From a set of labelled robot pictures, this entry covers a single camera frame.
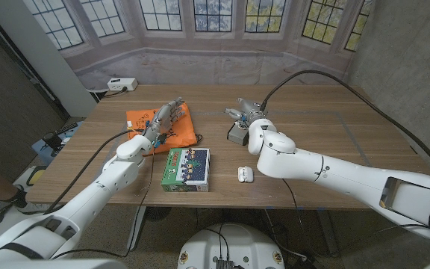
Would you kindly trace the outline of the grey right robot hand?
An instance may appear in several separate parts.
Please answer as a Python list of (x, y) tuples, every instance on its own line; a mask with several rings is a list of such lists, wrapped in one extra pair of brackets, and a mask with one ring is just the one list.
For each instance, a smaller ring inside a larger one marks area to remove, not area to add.
[(254, 121), (267, 117), (267, 113), (261, 110), (258, 102), (237, 98), (237, 103), (240, 105), (240, 110), (226, 108), (225, 113), (234, 119), (235, 125), (241, 129), (248, 129)]

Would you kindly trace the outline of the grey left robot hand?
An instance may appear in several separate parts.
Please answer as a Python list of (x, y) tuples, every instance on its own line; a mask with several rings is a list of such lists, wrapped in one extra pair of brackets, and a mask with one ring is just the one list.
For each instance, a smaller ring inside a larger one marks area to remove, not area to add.
[(172, 125), (177, 122), (180, 117), (184, 116), (185, 112), (181, 107), (183, 104), (184, 101), (182, 98), (178, 97), (163, 105), (155, 113), (146, 130), (142, 132), (142, 136), (150, 141), (155, 141), (161, 134), (167, 133), (172, 128)]

